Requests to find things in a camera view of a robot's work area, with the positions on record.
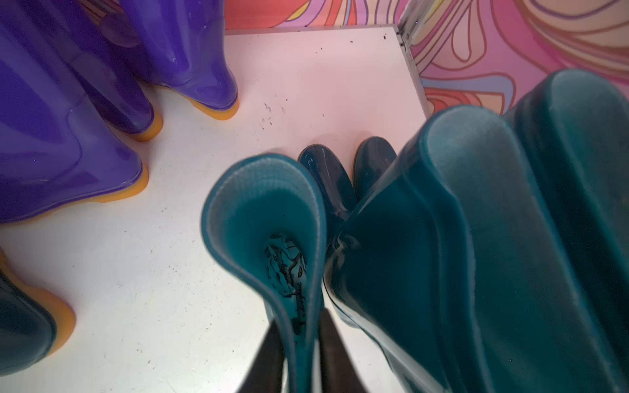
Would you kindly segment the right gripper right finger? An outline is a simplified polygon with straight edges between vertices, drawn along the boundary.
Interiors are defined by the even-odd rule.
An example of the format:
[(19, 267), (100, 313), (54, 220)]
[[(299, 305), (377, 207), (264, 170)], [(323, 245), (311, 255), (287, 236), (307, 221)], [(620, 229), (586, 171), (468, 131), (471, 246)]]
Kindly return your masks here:
[(331, 314), (319, 314), (319, 364), (323, 393), (366, 393)]

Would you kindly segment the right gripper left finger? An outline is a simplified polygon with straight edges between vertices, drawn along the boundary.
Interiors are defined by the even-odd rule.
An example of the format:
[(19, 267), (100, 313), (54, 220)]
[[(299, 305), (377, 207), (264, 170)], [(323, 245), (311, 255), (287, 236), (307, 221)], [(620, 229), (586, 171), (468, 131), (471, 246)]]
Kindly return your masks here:
[(278, 325), (273, 322), (245, 376), (239, 393), (279, 393), (282, 391), (284, 350)]

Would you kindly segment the teal rain boot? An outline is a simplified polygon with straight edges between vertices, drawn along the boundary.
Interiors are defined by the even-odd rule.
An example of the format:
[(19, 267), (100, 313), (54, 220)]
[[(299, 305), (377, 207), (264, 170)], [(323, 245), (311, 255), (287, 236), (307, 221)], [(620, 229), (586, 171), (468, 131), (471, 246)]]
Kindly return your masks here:
[(628, 380), (628, 103), (583, 70), (548, 76), (501, 116)]
[(625, 392), (524, 149), (477, 106), (432, 117), (340, 228), (325, 284), (408, 391)]
[(321, 386), (318, 321), (327, 223), (311, 173), (279, 154), (241, 160), (206, 199), (201, 234), (214, 260), (256, 291), (270, 325), (277, 323), (284, 350), (282, 391)]
[(76, 316), (61, 298), (16, 276), (1, 255), (1, 375), (52, 355), (74, 332)]

